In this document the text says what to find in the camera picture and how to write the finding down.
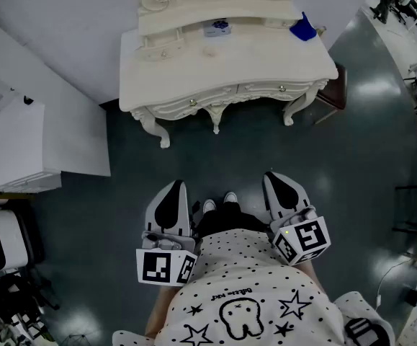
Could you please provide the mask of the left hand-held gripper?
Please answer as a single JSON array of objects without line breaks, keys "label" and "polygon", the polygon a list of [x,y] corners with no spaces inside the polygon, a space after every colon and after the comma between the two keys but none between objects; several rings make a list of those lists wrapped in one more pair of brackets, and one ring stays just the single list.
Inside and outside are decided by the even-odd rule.
[{"label": "left hand-held gripper", "polygon": [[[196,243],[190,235],[189,203],[183,181],[170,182],[145,211],[142,248],[136,249],[139,283],[184,286],[197,262]],[[160,231],[171,234],[160,234]]]}]

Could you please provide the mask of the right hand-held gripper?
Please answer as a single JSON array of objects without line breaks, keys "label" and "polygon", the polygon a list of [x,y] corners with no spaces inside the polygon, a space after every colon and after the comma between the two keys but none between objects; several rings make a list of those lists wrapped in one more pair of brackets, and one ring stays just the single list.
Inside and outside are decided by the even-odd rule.
[{"label": "right hand-held gripper", "polygon": [[[272,246],[284,263],[302,264],[330,247],[325,219],[309,206],[308,195],[300,184],[283,174],[266,173],[264,192],[273,220]],[[298,213],[285,217],[293,212]]]}]

